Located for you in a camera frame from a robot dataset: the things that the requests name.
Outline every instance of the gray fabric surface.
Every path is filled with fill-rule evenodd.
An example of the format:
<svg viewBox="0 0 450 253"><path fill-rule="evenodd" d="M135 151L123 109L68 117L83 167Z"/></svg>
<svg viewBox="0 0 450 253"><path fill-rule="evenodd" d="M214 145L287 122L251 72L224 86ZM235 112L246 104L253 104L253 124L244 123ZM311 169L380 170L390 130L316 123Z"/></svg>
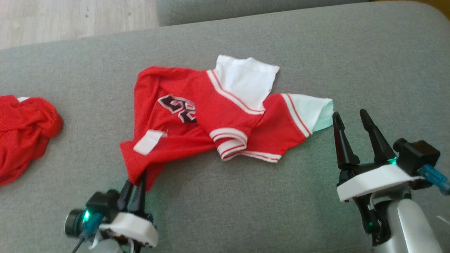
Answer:
<svg viewBox="0 0 450 253"><path fill-rule="evenodd" d="M98 190L121 188L119 143L132 138L133 87L151 65L213 68L219 54L281 67L273 92L335 100L353 150L372 160L358 110L393 143L424 139L450 175L450 22L415 2L304 9L0 51L0 95L42 96L64 119L45 156L0 188L2 252L70 252L66 214ZM167 166L147 194L155 253L361 253L354 203L339 202L333 131L278 164L211 151ZM445 252L450 202L414 192Z"/></svg>
<svg viewBox="0 0 450 253"><path fill-rule="evenodd" d="M368 0L156 0L161 26L236 18Z"/></svg>

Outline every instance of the black number patch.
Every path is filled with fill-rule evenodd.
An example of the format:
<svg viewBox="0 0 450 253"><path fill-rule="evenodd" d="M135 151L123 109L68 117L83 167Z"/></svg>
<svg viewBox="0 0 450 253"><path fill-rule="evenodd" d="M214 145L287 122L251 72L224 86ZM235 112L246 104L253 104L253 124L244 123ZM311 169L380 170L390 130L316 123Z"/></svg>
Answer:
<svg viewBox="0 0 450 253"><path fill-rule="evenodd" d="M167 95L158 99L159 103L170 112L178 113L183 123L197 123L195 119L195 104L187 99Z"/></svg>

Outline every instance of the light wood floor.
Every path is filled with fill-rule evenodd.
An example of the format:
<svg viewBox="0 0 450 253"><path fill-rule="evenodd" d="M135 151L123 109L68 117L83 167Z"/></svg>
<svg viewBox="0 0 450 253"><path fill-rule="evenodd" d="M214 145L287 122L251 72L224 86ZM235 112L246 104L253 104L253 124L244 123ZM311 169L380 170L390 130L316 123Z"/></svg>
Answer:
<svg viewBox="0 0 450 253"><path fill-rule="evenodd" d="M0 0L0 49L157 26L154 0Z"/></svg>

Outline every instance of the camera lens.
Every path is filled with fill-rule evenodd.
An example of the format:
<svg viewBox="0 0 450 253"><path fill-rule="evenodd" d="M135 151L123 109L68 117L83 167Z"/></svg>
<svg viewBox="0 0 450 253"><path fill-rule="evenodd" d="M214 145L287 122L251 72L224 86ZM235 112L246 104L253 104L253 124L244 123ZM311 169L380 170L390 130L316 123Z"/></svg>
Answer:
<svg viewBox="0 0 450 253"><path fill-rule="evenodd" d="M86 210L73 209L66 217L66 222L64 224L64 232L68 237L76 237L81 234L84 227L84 214Z"/></svg>

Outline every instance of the crumpled red cloth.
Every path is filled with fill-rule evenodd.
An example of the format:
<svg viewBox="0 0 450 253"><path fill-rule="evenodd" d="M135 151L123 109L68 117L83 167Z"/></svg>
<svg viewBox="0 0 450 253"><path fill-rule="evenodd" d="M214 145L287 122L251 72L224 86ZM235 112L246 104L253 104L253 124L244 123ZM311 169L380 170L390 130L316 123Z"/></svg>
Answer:
<svg viewBox="0 0 450 253"><path fill-rule="evenodd" d="M0 96L0 186L16 180L32 160L43 156L62 126L56 108L43 98L20 102L12 95Z"/></svg>

